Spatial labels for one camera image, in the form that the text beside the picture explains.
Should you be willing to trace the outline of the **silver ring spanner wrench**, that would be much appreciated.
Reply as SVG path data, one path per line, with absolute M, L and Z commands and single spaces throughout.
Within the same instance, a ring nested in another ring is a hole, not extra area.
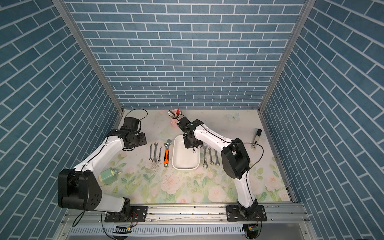
M 150 144 L 150 157 L 149 157 L 149 160 L 152 161 L 152 144 Z

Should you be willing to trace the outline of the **large silver combination wrench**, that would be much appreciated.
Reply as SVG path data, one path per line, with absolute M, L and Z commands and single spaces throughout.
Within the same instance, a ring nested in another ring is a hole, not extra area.
M 154 157 L 153 157 L 153 159 L 152 159 L 152 162 L 153 163 L 155 163 L 155 162 L 157 162 L 158 161 L 158 159 L 157 159 L 157 147 L 158 147 L 158 143 L 154 143 Z

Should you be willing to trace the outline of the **orange black adjustable wrench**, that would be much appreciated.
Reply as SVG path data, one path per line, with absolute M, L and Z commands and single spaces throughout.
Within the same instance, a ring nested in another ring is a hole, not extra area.
M 164 167 L 168 167 L 169 164 L 169 147 L 172 144 L 172 140 L 168 139 L 165 145 L 165 155 L 164 155 Z

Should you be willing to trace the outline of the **silver double open-end wrench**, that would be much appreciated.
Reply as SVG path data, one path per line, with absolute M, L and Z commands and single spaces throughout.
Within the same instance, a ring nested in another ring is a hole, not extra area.
M 203 152 L 204 152 L 204 162 L 203 162 L 203 168 L 208 168 L 208 163 L 207 163 L 207 145 L 203 145 Z

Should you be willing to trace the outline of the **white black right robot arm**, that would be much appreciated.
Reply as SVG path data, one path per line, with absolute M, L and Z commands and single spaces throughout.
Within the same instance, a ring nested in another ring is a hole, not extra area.
M 219 151 L 222 156 L 225 173 L 234 179 L 238 193 L 239 207 L 248 215 L 252 215 L 258 207 L 249 183 L 248 172 L 251 159 L 239 138 L 231 140 L 209 129 L 202 121 L 189 121 L 183 117 L 178 120 L 178 127 L 183 132 L 187 149 L 201 147 L 204 143 Z

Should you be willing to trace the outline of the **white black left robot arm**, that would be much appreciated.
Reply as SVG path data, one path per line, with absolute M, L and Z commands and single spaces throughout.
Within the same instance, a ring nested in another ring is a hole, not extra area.
M 122 150 L 132 151 L 147 144 L 145 133 L 112 130 L 102 144 L 85 160 L 64 169 L 58 176 L 58 205 L 82 211 L 121 213 L 130 216 L 129 199 L 104 194 L 99 186 L 99 175 Z

